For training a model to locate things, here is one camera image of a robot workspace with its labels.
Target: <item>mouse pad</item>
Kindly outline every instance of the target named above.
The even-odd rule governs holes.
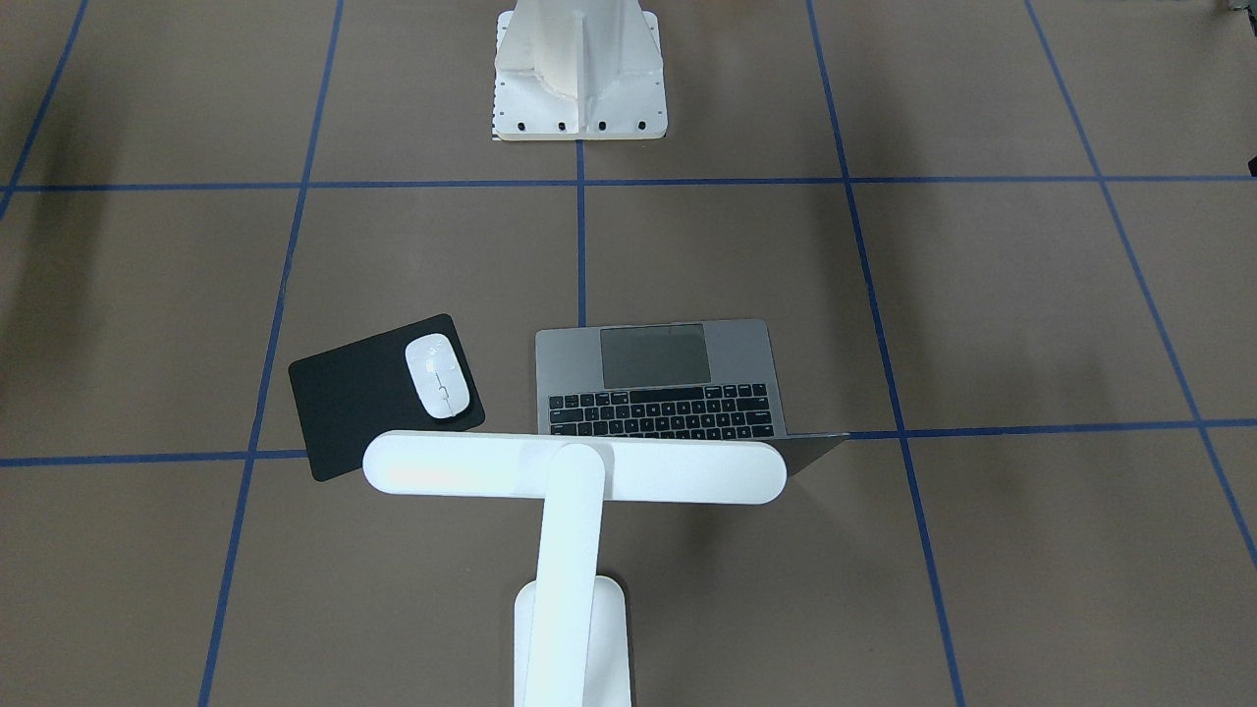
[[[466,410],[444,420],[424,410],[406,366],[406,345],[427,333],[444,333],[450,340],[471,394]],[[362,453],[382,433],[464,431],[484,423],[484,406],[449,315],[293,361],[288,380],[317,481],[361,469]]]

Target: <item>black keyboard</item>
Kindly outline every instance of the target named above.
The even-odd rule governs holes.
[[[551,434],[656,439],[773,437],[768,386],[695,385],[552,395]]]

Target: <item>laptop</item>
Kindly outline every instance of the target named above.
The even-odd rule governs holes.
[[[766,442],[791,473],[848,437],[786,433],[763,320],[543,330],[535,351],[541,434]]]

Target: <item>white mouse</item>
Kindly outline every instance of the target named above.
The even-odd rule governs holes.
[[[444,420],[471,404],[463,366],[444,333],[424,335],[406,345],[406,366],[429,415]]]

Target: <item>blue grid line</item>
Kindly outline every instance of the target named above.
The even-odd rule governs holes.
[[[812,0],[807,0],[807,16],[812,28],[812,43],[816,48],[817,65],[821,72],[821,84],[825,87],[825,102],[830,111],[830,126],[833,131],[833,145],[838,155],[838,167],[842,170],[847,209],[851,213],[851,228],[855,233],[856,249],[860,252],[860,269],[864,273],[865,287],[869,292],[869,309],[872,315],[874,328],[877,333],[877,350],[881,355],[882,372],[886,376],[886,389],[890,394],[890,406],[895,416],[895,430],[900,434],[899,450],[904,458],[904,472],[908,476],[908,488],[913,497],[913,512],[916,517],[916,531],[920,536],[921,555],[925,561],[925,571],[930,581],[930,593],[934,598],[934,613],[939,624],[939,637],[943,642],[943,652],[947,657],[948,673],[952,678],[952,693],[955,698],[957,707],[964,707],[964,687],[960,682],[960,668],[957,663],[955,649],[952,642],[952,628],[947,618],[947,605],[943,599],[943,585],[939,580],[938,566],[934,561],[934,543],[930,540],[929,525],[925,520],[925,506],[921,501],[920,487],[916,483],[916,465],[913,462],[913,452],[909,448],[908,438],[903,437],[904,414],[899,403],[899,391],[895,386],[895,372],[890,362],[890,350],[886,345],[886,331],[882,326],[881,311],[877,306],[877,291],[874,287],[872,268],[869,264],[869,253],[865,248],[864,229],[860,224],[860,211],[856,206],[855,186],[851,184],[851,170],[847,165],[846,148],[842,145],[842,130],[838,125],[838,111],[833,101],[830,72],[825,63],[825,49],[821,44],[821,31],[816,21],[816,6]]]
[[[99,454],[80,457],[10,457],[0,468],[88,467],[106,464],[160,464],[168,462],[243,462],[245,452],[173,452],[158,454]]]
[[[53,78],[48,82],[48,89],[44,91],[44,99],[39,102],[39,109],[35,111],[35,120],[30,123],[30,131],[26,132],[26,141],[21,145],[21,152],[18,155],[18,164],[13,167],[13,174],[9,176],[9,184],[4,189],[4,196],[0,198],[0,220],[4,220],[5,213],[9,210],[9,203],[13,200],[14,187],[18,186],[18,180],[21,179],[23,170],[26,169],[26,160],[30,159],[30,151],[35,146],[35,138],[39,137],[39,128],[44,125],[44,118],[48,116],[48,108],[53,104],[53,94],[57,93],[57,86],[62,82],[62,74],[65,72],[65,64],[70,60],[70,52],[74,49],[74,42],[78,40],[79,28],[83,26],[83,15],[87,14],[87,1],[82,0],[79,3],[79,9],[74,13],[74,23],[70,24],[70,34],[65,38],[65,47],[62,49],[62,57],[57,60],[57,68],[53,69]]]
[[[224,181],[171,184],[49,184],[23,185],[14,194],[65,194],[98,191],[249,191],[265,189],[300,189],[299,181]]]
[[[1257,428],[1257,418],[1227,418],[1217,420],[1203,420],[1204,426],[1210,429],[1249,429]],[[1102,434],[1126,431],[1165,431],[1165,430],[1194,430],[1199,425],[1193,420],[1148,420],[1136,423],[1084,423],[1063,425],[1008,425],[1008,426],[969,426],[969,428],[920,428],[892,430],[856,430],[851,431],[852,440],[879,440],[879,439],[933,439],[933,438],[968,438],[968,437],[1002,437],[1002,435],[1053,435],[1053,434]],[[101,454],[80,457],[8,457],[0,458],[0,468],[29,468],[29,467],[78,467],[78,465],[108,465],[108,464],[161,464],[184,462],[243,462],[249,457],[249,452],[173,452],[152,454]],[[253,458],[258,460],[273,459],[304,459],[304,449],[258,449]]]
[[[332,82],[332,64],[336,60],[336,43],[341,34],[341,18],[344,13],[344,0],[337,0],[336,14],[332,16],[332,35],[328,39],[327,58],[323,62],[323,79],[319,84],[318,101],[314,106],[314,118],[310,125],[309,143],[305,148],[305,167],[302,171],[302,187],[297,195],[293,210],[293,225],[288,234],[288,248],[284,253],[283,274],[279,278],[279,293],[275,297],[275,313],[270,322],[270,337],[266,342],[266,359],[261,367],[261,380],[258,384],[258,406],[254,413],[253,429],[249,433],[249,449],[240,474],[240,491],[236,497],[235,516],[231,520],[231,536],[228,541],[228,554],[222,566],[222,582],[219,586],[219,601],[214,613],[214,628],[210,633],[210,645],[205,657],[205,673],[201,677],[199,707],[209,707],[210,691],[214,686],[214,672],[217,668],[219,647],[222,640],[222,626],[226,620],[228,600],[231,594],[231,579],[235,560],[240,550],[240,535],[244,526],[245,508],[249,502],[249,487],[253,482],[254,462],[258,458],[258,442],[261,437],[261,421],[266,410],[266,395],[270,390],[270,376],[275,365],[275,352],[279,348],[279,330],[284,321],[288,278],[293,270],[293,257],[297,253],[297,239],[302,229],[302,216],[305,211],[305,198],[309,192],[310,172],[314,169],[314,151],[318,146],[319,126],[323,121],[323,106],[327,102],[328,86]]]
[[[1091,175],[974,175],[974,176],[865,176],[851,177],[852,184],[1051,184],[1051,182],[1095,182]]]
[[[852,177],[659,177],[586,179],[585,186],[789,186],[817,184],[1095,184],[1094,175],[918,175]],[[1105,175],[1107,182],[1241,182],[1257,181],[1246,175]],[[539,186],[578,186],[574,179],[464,179],[464,180],[323,180],[300,181],[226,181],[226,182],[131,182],[131,184],[24,184],[5,187],[5,194],[78,194],[127,191],[246,191],[283,189],[510,189]]]
[[[1192,387],[1188,385],[1187,375],[1183,372],[1183,366],[1179,364],[1178,353],[1174,352],[1174,345],[1170,342],[1169,331],[1165,328],[1165,322],[1161,320],[1160,311],[1156,308],[1156,301],[1153,298],[1153,291],[1148,286],[1148,279],[1144,277],[1143,268],[1139,265],[1139,258],[1135,257],[1135,248],[1130,243],[1130,237],[1126,234],[1126,226],[1123,224],[1121,215],[1117,213],[1117,204],[1114,201],[1112,194],[1109,191],[1107,181],[1104,172],[1100,170],[1100,162],[1096,160],[1095,151],[1091,148],[1091,141],[1087,138],[1086,130],[1082,127],[1082,118],[1079,116],[1079,111],[1073,104],[1073,98],[1071,98],[1070,91],[1065,86],[1065,77],[1056,62],[1056,55],[1052,54],[1052,48],[1047,42],[1047,33],[1043,31],[1043,25],[1038,20],[1038,14],[1035,11],[1035,4],[1031,0],[1023,0],[1023,3],[1026,5],[1026,11],[1029,14],[1031,23],[1035,25],[1035,31],[1038,34],[1040,44],[1043,45],[1043,53],[1047,55],[1047,62],[1052,67],[1052,75],[1056,77],[1056,84],[1061,91],[1061,96],[1065,98],[1066,107],[1070,109],[1070,117],[1073,118],[1073,127],[1079,131],[1079,138],[1082,141],[1082,147],[1087,153],[1087,160],[1091,162],[1091,169],[1095,171],[1099,180],[1100,191],[1104,194],[1105,203],[1109,205],[1109,214],[1112,216],[1112,223],[1117,229],[1117,237],[1121,239],[1121,245],[1126,250],[1126,258],[1130,260],[1130,267],[1135,273],[1139,289],[1144,294],[1144,302],[1148,304],[1148,311],[1153,316],[1153,322],[1156,325],[1156,332],[1161,337],[1161,345],[1165,347],[1165,353],[1174,369],[1174,375],[1178,377],[1179,386],[1183,390],[1183,398],[1187,400],[1188,409],[1192,411],[1192,419],[1199,430],[1200,442],[1204,444],[1205,453],[1209,455],[1209,463],[1213,464],[1213,473],[1218,478],[1218,484],[1222,487],[1222,493],[1227,499],[1227,504],[1231,507],[1231,515],[1236,521],[1236,527],[1239,530],[1239,536],[1248,550],[1248,560],[1252,562],[1253,567],[1257,569],[1257,545],[1253,543],[1252,532],[1249,532],[1248,523],[1244,521],[1243,512],[1239,509],[1239,503],[1236,501],[1236,496],[1231,489],[1231,481],[1227,478],[1227,473],[1222,468],[1222,460],[1218,459],[1218,454],[1213,448],[1213,440],[1209,439],[1208,426],[1205,426],[1204,420],[1200,416],[1200,410],[1195,404],[1195,396],[1192,395]]]
[[[743,186],[743,185],[806,185],[842,184],[843,177],[656,177],[656,179],[591,179],[588,186]]]
[[[576,326],[586,318],[585,269],[585,141],[576,141]]]
[[[381,180],[381,181],[312,181],[310,189],[466,189],[512,186],[576,186],[574,179],[450,179],[450,180]]]

